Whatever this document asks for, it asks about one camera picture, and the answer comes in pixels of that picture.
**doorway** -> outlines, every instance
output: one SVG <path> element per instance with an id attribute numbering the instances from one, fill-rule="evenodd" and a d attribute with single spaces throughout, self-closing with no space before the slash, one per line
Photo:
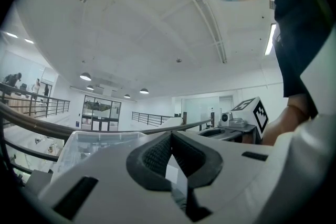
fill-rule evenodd
<path id="1" fill-rule="evenodd" d="M 100 120 L 92 120 L 92 130 L 93 131 L 109 131 L 110 122 L 108 121 L 100 121 Z"/>

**metal railing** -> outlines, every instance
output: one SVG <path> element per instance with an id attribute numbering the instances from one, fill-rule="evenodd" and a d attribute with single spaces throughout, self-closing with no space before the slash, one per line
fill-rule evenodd
<path id="1" fill-rule="evenodd" d="M 4 137 L 3 133 L 3 119 L 7 120 L 10 123 L 14 123 L 26 130 L 30 130 L 32 132 L 42 134 L 45 136 L 53 137 L 53 138 L 58 138 L 58 139 L 63 139 L 65 142 L 69 138 L 69 136 L 72 134 L 73 131 L 78 131 L 78 129 L 67 127 L 67 126 L 62 126 L 54 123 L 49 123 L 46 121 L 41 121 L 39 119 L 36 119 L 34 117 L 28 116 L 27 114 L 22 114 L 13 108 L 8 107 L 7 105 L 3 104 L 0 102 L 0 146 L 2 148 L 2 152 L 7 154 L 7 149 L 6 146 L 9 146 L 11 148 L 14 148 L 15 150 L 22 152 L 24 154 L 27 154 L 29 156 L 45 159 L 48 161 L 56 162 L 58 161 L 58 156 L 50 155 L 50 154 L 45 154 L 41 153 L 38 151 L 31 150 L 26 147 L 22 147 L 16 143 L 13 143 L 12 141 L 9 141 Z M 187 129 L 196 127 L 196 126 L 202 126 L 202 124 L 210 122 L 211 119 L 205 120 L 205 121 L 200 121 L 200 122 L 195 122 L 195 123 L 190 123 L 190 124 L 185 124 L 185 125 L 178 125 L 178 126 L 173 126 L 173 127 L 166 127 L 166 128 L 158 128 L 158 129 L 151 129 L 151 130 L 138 130 L 138 131 L 124 131 L 124 132 L 119 132 L 119 131 L 112 131 L 112 132 L 107 132 L 107 131 L 88 131 L 85 130 L 86 132 L 92 132 L 92 133 L 129 133 L 129 132 L 142 132 L 144 134 L 150 135 L 154 133 L 160 133 L 160 132 L 166 132 L 166 131 L 185 131 Z M 31 174 L 32 170 L 22 167 L 18 164 L 16 164 L 14 161 L 10 160 L 8 157 L 8 154 L 6 156 L 6 159 L 8 160 L 8 164 L 10 165 L 11 168 L 18 169 L 24 173 Z"/>
<path id="2" fill-rule="evenodd" d="M 32 118 L 47 117 L 68 112 L 70 101 L 20 90 L 0 83 L 1 102 Z"/>
<path id="3" fill-rule="evenodd" d="M 159 127 L 163 123 L 165 123 L 169 118 L 173 118 L 170 116 L 162 116 L 162 115 L 154 115 L 154 114 L 146 114 L 139 112 L 132 112 L 132 120 L 145 123 L 147 125 Z"/>

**black railing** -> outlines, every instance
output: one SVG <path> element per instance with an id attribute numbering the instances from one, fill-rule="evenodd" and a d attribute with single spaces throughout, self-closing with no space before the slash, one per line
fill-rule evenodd
<path id="1" fill-rule="evenodd" d="M 132 120 L 137 122 L 142 122 L 147 125 L 159 127 L 163 123 L 165 123 L 169 118 L 173 118 L 170 116 L 162 116 L 162 115 L 154 115 L 154 114 L 146 114 L 139 112 L 132 112 Z"/>
<path id="2" fill-rule="evenodd" d="M 33 118 L 68 112 L 70 101 L 20 90 L 0 83 L 1 102 Z"/>

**person standing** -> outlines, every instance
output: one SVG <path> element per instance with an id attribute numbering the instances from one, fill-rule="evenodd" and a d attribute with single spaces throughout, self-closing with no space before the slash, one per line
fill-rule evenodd
<path id="1" fill-rule="evenodd" d="M 48 88 L 48 84 L 46 84 L 46 86 L 44 87 L 44 96 L 48 97 L 49 96 L 49 88 Z M 43 99 L 43 104 L 44 106 L 47 106 L 47 98 Z"/>
<path id="2" fill-rule="evenodd" d="M 263 145 L 274 145 L 318 111 L 301 74 L 319 52 L 335 23 L 335 0 L 274 0 L 277 26 L 273 45 L 283 78 L 287 107 L 267 125 Z"/>
<path id="3" fill-rule="evenodd" d="M 40 79 L 36 79 L 35 84 L 33 84 L 33 86 L 31 88 L 32 88 L 31 90 L 32 90 L 33 93 L 38 94 L 38 91 L 40 89 Z M 35 114 L 36 114 L 36 99 L 37 99 L 37 96 L 34 95 L 33 98 L 35 100 L 35 102 L 34 102 L 34 111 L 35 111 Z"/>
<path id="4" fill-rule="evenodd" d="M 49 88 L 48 88 L 48 84 L 46 84 L 45 88 L 44 88 L 44 96 L 49 96 Z"/>
<path id="5" fill-rule="evenodd" d="M 33 86 L 31 88 L 32 88 L 31 90 L 32 90 L 33 93 L 38 94 L 38 91 L 40 89 L 40 79 L 36 79 L 35 84 L 33 84 Z"/>

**white ceiling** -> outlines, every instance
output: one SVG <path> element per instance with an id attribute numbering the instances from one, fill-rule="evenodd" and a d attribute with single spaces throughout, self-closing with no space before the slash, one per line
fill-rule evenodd
<path id="1" fill-rule="evenodd" d="M 29 34 L 60 75 L 85 89 L 88 83 L 79 75 L 89 72 L 90 84 L 116 87 L 112 95 L 118 98 L 128 93 L 139 99 L 141 88 L 151 91 L 150 86 L 164 85 L 165 77 L 181 72 L 194 76 L 211 66 L 260 62 L 274 22 L 268 0 L 17 0 L 16 4 L 27 31 L 22 35 Z M 6 29 L 19 31 L 11 27 Z"/>

